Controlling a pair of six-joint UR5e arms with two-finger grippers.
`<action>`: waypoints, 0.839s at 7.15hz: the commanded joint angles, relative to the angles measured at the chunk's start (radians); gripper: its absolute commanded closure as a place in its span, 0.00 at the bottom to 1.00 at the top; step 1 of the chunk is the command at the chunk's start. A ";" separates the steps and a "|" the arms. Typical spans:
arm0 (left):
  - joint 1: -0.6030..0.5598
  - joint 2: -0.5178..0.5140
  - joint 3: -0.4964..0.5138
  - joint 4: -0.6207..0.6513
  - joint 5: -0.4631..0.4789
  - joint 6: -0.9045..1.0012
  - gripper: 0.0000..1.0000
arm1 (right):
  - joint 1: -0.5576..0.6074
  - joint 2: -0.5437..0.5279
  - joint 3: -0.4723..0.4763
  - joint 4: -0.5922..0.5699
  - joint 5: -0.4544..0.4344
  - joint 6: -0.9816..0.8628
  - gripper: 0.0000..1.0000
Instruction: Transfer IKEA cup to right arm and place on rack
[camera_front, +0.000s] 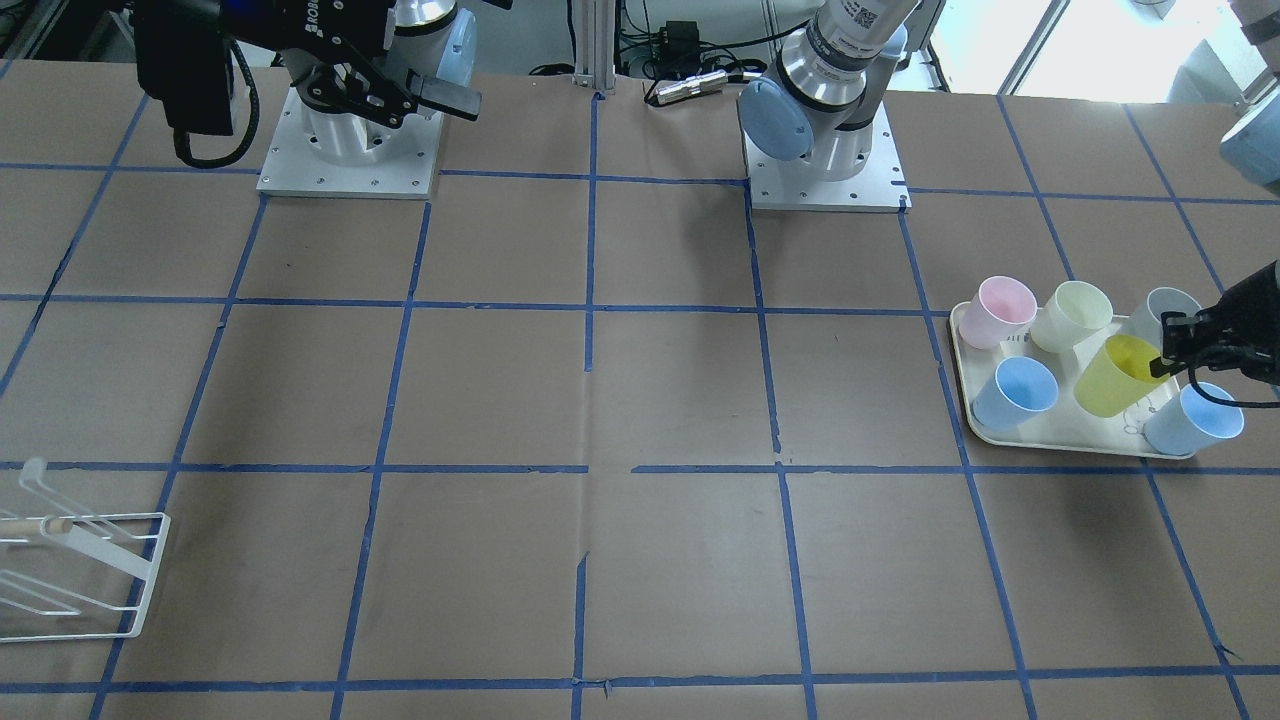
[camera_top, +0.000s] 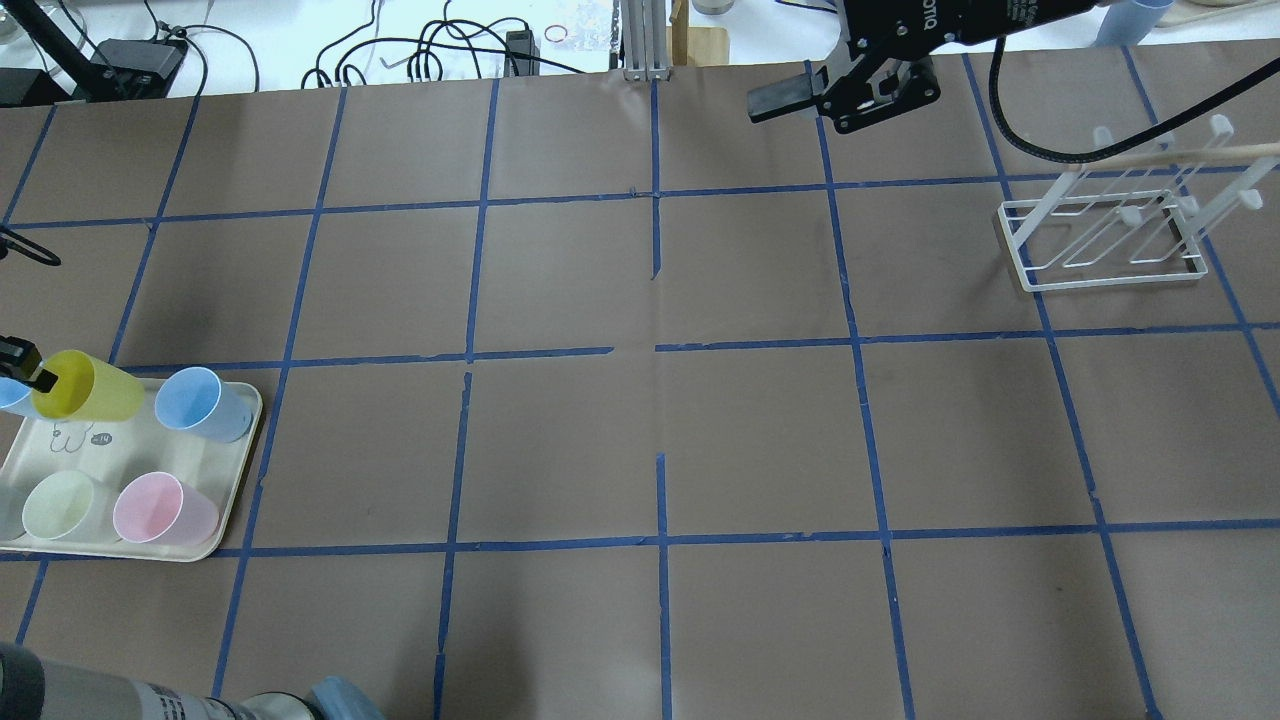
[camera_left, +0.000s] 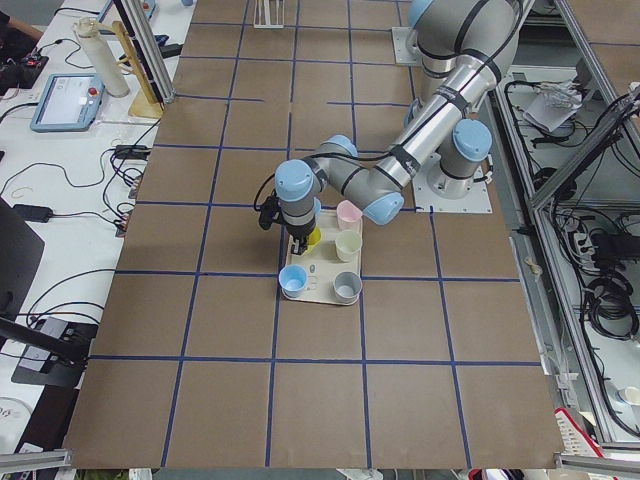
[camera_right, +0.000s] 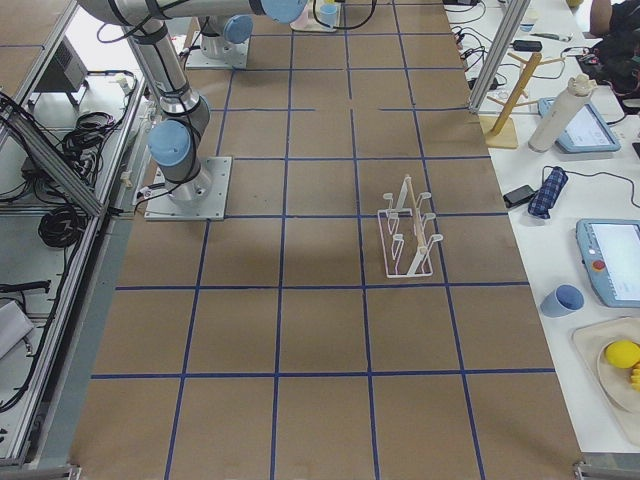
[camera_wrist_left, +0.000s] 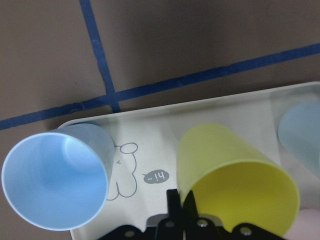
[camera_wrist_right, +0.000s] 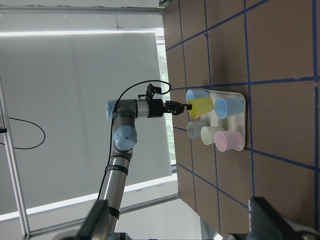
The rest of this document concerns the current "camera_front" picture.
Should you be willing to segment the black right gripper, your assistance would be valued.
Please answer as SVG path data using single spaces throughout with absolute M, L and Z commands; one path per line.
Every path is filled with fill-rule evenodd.
M 387 68 L 393 1 L 223 1 L 220 27 L 279 53 L 308 106 L 398 129 L 422 109 L 476 120 L 483 96 L 468 86 Z

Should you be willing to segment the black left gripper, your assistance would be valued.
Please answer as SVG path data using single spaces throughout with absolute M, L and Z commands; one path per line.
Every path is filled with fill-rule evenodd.
M 1149 363 L 1153 378 L 1207 368 L 1279 383 L 1276 260 L 1228 288 L 1213 306 L 1190 315 L 1161 313 L 1158 323 L 1160 355 Z

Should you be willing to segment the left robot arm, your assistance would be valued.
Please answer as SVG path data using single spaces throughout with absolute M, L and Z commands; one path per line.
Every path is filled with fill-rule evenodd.
M 884 90 L 904 53 L 913 1 L 827 1 L 782 36 L 762 78 L 739 97 L 754 205 L 774 210 L 899 211 L 896 152 L 876 147 Z M 1238 370 L 1277 383 L 1277 264 L 1225 290 L 1211 307 L 1157 313 L 1158 375 Z

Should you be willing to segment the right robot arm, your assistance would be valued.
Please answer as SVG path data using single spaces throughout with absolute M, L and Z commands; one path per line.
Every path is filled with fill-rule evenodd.
M 384 142 L 411 115 L 476 120 L 470 87 L 475 19 L 453 1 L 221 1 L 219 31 L 250 90 L 250 123 L 236 149 L 209 160 L 228 167 L 247 154 L 260 120 L 244 41 L 278 53 L 307 109 L 312 152 L 328 164 L 361 167 L 389 158 Z

